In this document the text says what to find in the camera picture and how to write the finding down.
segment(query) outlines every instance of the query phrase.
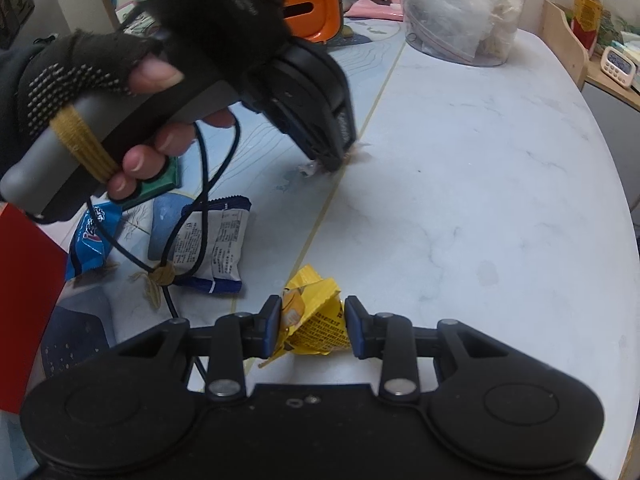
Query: yellow snack wrapper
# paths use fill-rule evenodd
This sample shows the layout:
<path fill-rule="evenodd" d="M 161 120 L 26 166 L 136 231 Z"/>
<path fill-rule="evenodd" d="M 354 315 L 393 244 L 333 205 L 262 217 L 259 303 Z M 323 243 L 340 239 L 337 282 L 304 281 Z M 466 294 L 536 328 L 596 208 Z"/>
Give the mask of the yellow snack wrapper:
<path fill-rule="evenodd" d="M 312 266 L 302 267 L 287 283 L 282 295 L 276 351 L 259 367 L 287 352 L 327 355 L 349 348 L 340 287 L 333 278 L 322 279 Z"/>

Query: orange container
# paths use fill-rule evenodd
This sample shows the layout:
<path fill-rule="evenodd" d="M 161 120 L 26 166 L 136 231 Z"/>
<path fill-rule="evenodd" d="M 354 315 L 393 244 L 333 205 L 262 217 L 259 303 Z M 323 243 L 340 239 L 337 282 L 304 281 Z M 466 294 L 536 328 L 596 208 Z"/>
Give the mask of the orange container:
<path fill-rule="evenodd" d="M 294 36 L 325 43 L 342 29 L 342 0 L 285 0 L 284 17 Z"/>

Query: black robotic gripper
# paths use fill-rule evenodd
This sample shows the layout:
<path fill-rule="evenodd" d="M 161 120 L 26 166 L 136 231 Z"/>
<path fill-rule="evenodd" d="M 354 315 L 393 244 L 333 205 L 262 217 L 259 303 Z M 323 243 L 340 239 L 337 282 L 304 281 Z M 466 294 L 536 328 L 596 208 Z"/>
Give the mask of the black robotic gripper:
<path fill-rule="evenodd" d="M 281 301 L 190 329 L 173 319 L 40 384 L 21 423 L 33 480 L 216 478 L 583 480 L 604 421 L 574 378 L 456 320 L 415 328 L 345 301 L 353 353 L 382 360 L 369 384 L 258 384 L 243 362 L 276 345 Z M 189 391 L 209 357 L 204 393 Z M 421 392 L 418 357 L 439 386 Z"/>

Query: plastic bag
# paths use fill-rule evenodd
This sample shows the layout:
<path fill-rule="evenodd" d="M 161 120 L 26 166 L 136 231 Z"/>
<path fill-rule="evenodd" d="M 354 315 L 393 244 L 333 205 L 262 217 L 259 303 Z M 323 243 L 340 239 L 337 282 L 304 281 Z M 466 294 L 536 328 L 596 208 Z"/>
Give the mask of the plastic bag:
<path fill-rule="evenodd" d="M 207 294 L 237 294 L 242 289 L 238 262 L 251 202 L 244 196 L 232 196 L 211 200 L 206 207 L 209 211 L 209 236 L 204 261 L 193 276 L 176 277 L 174 283 Z M 199 207 L 191 213 L 178 232 L 173 256 L 178 273 L 189 270 L 200 252 L 201 211 L 202 207 Z"/>
<path fill-rule="evenodd" d="M 122 208 L 113 202 L 105 202 L 94 205 L 94 210 L 105 231 L 114 236 L 122 218 Z M 69 245 L 65 279 L 71 280 L 83 272 L 103 266 L 110 252 L 111 244 L 102 240 L 91 215 L 85 211 Z"/>
<path fill-rule="evenodd" d="M 506 61 L 524 0 L 402 0 L 407 41 L 464 64 Z"/>

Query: black cable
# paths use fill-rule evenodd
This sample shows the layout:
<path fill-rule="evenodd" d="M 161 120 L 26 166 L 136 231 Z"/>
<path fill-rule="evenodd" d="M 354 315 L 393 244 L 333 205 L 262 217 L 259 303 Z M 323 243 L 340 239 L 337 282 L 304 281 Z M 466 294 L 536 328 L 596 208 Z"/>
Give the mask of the black cable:
<path fill-rule="evenodd" d="M 95 213 L 94 205 L 92 204 L 91 199 L 86 201 L 86 209 L 89 212 L 89 216 L 91 217 L 91 220 L 94 221 L 94 225 L 96 226 L 98 231 L 100 231 L 100 235 L 103 236 L 105 240 L 107 240 L 114 248 L 119 250 L 122 254 L 124 254 L 124 256 L 126 256 L 129 260 L 131 260 L 138 267 L 140 267 L 140 269 L 146 270 L 146 272 L 154 271 L 151 266 L 148 266 L 145 262 L 141 262 L 139 259 L 137 259 L 133 254 L 131 254 L 123 246 L 121 246 L 118 243 L 118 241 L 107 232 L 107 230 L 102 226 L 102 224 L 98 220 L 98 215 Z"/>
<path fill-rule="evenodd" d="M 179 274 L 176 277 L 186 278 L 189 276 L 193 276 L 194 273 L 200 268 L 202 262 L 204 261 L 204 257 L 207 251 L 207 237 L 209 236 L 209 211 L 207 208 L 207 202 L 209 200 L 209 191 L 217 184 L 218 180 L 222 176 L 222 174 L 226 171 L 231 160 L 234 158 L 236 154 L 236 150 L 238 149 L 238 144 L 240 143 L 240 135 L 242 133 L 242 128 L 240 127 L 240 123 L 238 118 L 234 116 L 235 119 L 235 132 L 234 132 L 234 141 L 229 149 L 229 152 L 226 154 L 225 160 L 220 164 L 220 167 L 214 174 L 214 176 L 207 181 L 209 177 L 209 163 L 207 160 L 207 149 L 204 142 L 204 136 L 202 135 L 202 131 L 197 123 L 193 123 L 196 129 L 196 139 L 198 141 L 198 148 L 200 150 L 200 160 L 202 166 L 202 192 L 196 197 L 196 199 L 191 203 L 191 205 L 186 209 L 186 211 L 180 216 L 178 223 L 175 225 L 174 229 L 171 231 L 171 234 L 167 238 L 166 244 L 164 245 L 164 250 L 162 251 L 162 257 L 160 259 L 159 267 L 164 267 L 167 264 L 169 259 L 169 252 L 171 250 L 171 246 L 174 244 L 175 239 L 180 232 L 180 229 L 184 225 L 187 218 L 200 206 L 202 208 L 202 237 L 200 239 L 200 251 L 198 252 L 198 257 L 196 262 L 193 264 L 191 269 L 187 270 L 183 274 Z M 111 236 L 107 230 L 102 226 L 100 221 L 98 220 L 97 214 L 95 213 L 94 205 L 91 202 L 91 199 L 86 202 L 87 210 L 89 211 L 89 215 L 91 216 L 94 225 L 100 231 L 100 234 L 107 240 L 114 248 L 120 251 L 124 257 L 128 258 L 134 264 L 139 266 L 141 269 L 146 272 L 152 273 L 155 269 L 151 266 L 148 266 L 146 263 L 137 259 L 133 254 L 127 251 L 123 246 L 121 246 L 118 241 Z M 161 287 L 162 294 L 164 295 L 164 300 L 166 301 L 166 306 L 169 309 L 169 313 L 173 318 L 180 317 L 178 311 L 174 305 L 174 300 L 172 300 L 171 292 L 169 291 L 169 287 L 164 285 Z M 194 360 L 194 364 L 200 373 L 202 380 L 206 382 L 207 371 L 205 370 L 204 365 L 200 358 Z"/>
<path fill-rule="evenodd" d="M 196 211 L 200 198 L 204 195 L 208 199 L 209 191 L 211 190 L 211 188 L 213 188 L 217 184 L 218 180 L 220 179 L 222 174 L 225 172 L 226 168 L 228 168 L 229 164 L 231 163 L 231 159 L 233 159 L 234 155 L 236 154 L 236 150 L 238 149 L 238 144 L 240 143 L 240 135 L 242 133 L 242 129 L 240 127 L 240 123 L 238 122 L 238 118 L 234 116 L 234 119 L 236 120 L 236 123 L 234 125 L 235 126 L 234 142 L 231 145 L 229 152 L 226 154 L 225 160 L 222 162 L 222 164 L 220 164 L 220 167 L 216 171 L 216 174 L 212 177 L 211 180 L 209 180 L 209 182 L 207 182 L 207 185 L 203 187 L 202 193 L 187 208 L 184 214 L 180 217 L 180 220 L 178 220 L 178 223 L 175 225 L 174 230 L 171 231 L 171 234 L 167 239 L 167 243 L 164 246 L 164 251 L 162 251 L 162 257 L 160 258 L 161 267 L 166 265 L 169 259 L 169 251 L 171 250 L 171 245 L 174 243 L 174 240 L 177 238 L 178 232 L 186 222 L 187 218 L 191 215 L 191 213 Z M 186 277 L 186 276 L 188 276 L 187 272 L 179 275 L 179 277 Z"/>
<path fill-rule="evenodd" d="M 202 185 L 204 189 L 205 182 L 209 178 L 209 161 L 207 160 L 207 147 L 204 143 L 204 137 L 202 135 L 202 130 L 198 126 L 198 123 L 193 123 L 193 126 L 196 129 L 196 139 L 198 141 L 198 148 L 200 150 L 200 167 L 202 168 Z M 200 251 L 198 252 L 198 257 L 196 258 L 195 263 L 191 266 L 191 269 L 187 270 L 187 272 L 181 274 L 180 276 L 193 276 L 197 270 L 202 265 L 204 261 L 204 256 L 207 254 L 207 241 L 209 238 L 209 215 L 207 208 L 204 207 L 209 199 L 208 193 L 200 193 L 196 197 L 196 200 L 193 203 L 199 203 L 202 207 L 202 236 L 200 237 Z M 167 238 L 167 244 L 165 248 L 169 247 L 171 250 L 171 245 L 173 245 L 174 240 L 171 240 L 171 236 Z"/>

